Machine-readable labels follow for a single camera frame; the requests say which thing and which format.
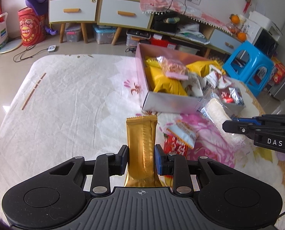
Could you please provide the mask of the pink cardboard box tray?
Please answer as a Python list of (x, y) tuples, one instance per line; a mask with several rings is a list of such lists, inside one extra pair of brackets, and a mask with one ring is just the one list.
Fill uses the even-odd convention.
[(205, 59), (155, 45), (138, 44), (136, 49), (137, 78), (139, 102), (144, 111), (192, 114), (202, 104), (202, 99), (187, 95), (178, 80), (166, 77), (157, 67), (147, 67), (145, 57), (168, 57), (183, 64)]

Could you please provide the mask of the white bread roll packet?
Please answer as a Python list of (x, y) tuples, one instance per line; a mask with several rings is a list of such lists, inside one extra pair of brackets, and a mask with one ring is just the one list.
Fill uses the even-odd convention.
[(236, 150), (247, 145), (247, 140), (244, 135), (236, 133), (227, 133), (223, 130), (222, 124), (225, 121), (231, 121), (231, 111), (220, 100), (214, 89), (209, 89), (201, 101), (199, 111), (208, 118), (218, 129), (223, 139), (228, 145)]

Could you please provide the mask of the clear plastic storage bin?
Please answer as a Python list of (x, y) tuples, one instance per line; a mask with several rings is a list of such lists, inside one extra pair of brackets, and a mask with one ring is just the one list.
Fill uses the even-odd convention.
[(190, 53), (193, 55), (196, 55), (200, 51), (199, 49), (188, 47), (188, 46), (183, 46), (183, 45), (178, 45), (177, 50), (184, 52), (184, 53)]

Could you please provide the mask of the white orange snack packet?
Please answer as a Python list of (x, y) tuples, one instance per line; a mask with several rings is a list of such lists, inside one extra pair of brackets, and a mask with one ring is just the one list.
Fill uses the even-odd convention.
[(190, 149), (194, 149), (197, 134), (191, 126), (185, 122), (176, 121), (176, 123), (167, 127), (167, 131), (185, 143)]

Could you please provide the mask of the white printer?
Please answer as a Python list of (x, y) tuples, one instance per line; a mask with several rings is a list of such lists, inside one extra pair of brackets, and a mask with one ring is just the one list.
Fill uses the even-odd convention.
[(257, 11), (249, 12), (249, 19), (264, 28), (277, 42), (282, 37), (283, 34), (281, 33), (279, 27), (277, 27), (276, 24), (273, 23), (269, 18), (258, 13)]

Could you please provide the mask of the gold wafer bar packet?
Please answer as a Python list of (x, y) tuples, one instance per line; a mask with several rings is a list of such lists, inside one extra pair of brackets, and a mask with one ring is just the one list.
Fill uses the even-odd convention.
[(126, 120), (129, 147), (125, 180), (127, 187), (162, 186), (154, 161), (157, 122), (156, 115), (130, 117)]

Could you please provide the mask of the large yellow snack bag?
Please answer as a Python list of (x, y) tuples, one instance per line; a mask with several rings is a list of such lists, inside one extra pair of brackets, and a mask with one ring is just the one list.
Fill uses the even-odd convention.
[(149, 87), (153, 92), (187, 96), (181, 82), (166, 77), (161, 69), (146, 67), (145, 75), (148, 80)]

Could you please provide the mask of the white chestnut snack bag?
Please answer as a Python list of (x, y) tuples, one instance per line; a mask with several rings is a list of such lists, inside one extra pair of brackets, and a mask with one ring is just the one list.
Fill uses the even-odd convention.
[(209, 66), (209, 73), (205, 76), (205, 79), (209, 85), (218, 89), (225, 89), (232, 84), (232, 82), (214, 65)]

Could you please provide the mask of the black microwave oven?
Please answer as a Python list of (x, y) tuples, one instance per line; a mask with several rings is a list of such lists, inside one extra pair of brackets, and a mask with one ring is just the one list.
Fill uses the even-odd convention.
[(264, 28), (259, 29), (252, 44), (268, 58), (275, 54), (278, 47), (278, 42)]

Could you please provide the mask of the wooden shelf cabinet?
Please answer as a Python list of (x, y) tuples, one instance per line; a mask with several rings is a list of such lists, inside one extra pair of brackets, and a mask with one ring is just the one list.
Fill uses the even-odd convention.
[(66, 24), (80, 24), (83, 40), (88, 43), (87, 24), (98, 19), (100, 0), (49, 0), (48, 22), (60, 25), (60, 43), (63, 42)]

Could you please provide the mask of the white grey snack packet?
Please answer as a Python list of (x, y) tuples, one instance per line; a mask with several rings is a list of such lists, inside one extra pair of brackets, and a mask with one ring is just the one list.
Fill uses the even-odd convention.
[(188, 96), (203, 97), (207, 81), (197, 73), (189, 72), (188, 79), (181, 81), (181, 84)]

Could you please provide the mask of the blue lid storage bin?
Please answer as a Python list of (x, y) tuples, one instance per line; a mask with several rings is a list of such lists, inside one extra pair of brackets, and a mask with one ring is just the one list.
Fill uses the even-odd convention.
[(111, 44), (116, 33), (116, 27), (93, 24), (93, 31), (98, 44)]

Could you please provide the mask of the yellow blue-logo snack bag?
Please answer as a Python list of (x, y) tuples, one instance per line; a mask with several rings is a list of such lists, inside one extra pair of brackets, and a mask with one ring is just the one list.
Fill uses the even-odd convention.
[(146, 57), (145, 65), (147, 67), (155, 67), (155, 68), (161, 69), (161, 65), (159, 64), (159, 61), (157, 60), (157, 58), (154, 58), (154, 57)]

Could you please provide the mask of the red cylindrical tin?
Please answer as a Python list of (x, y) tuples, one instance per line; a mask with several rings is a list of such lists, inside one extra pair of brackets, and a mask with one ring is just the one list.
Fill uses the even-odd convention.
[(23, 46), (36, 45), (46, 38), (46, 15), (37, 15), (32, 8), (18, 11)]

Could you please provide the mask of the blue plastic stool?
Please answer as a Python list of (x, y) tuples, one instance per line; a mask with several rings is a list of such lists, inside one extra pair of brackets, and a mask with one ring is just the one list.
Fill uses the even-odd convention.
[(273, 61), (247, 40), (224, 63), (223, 69), (233, 79), (242, 81), (258, 96), (275, 71)]

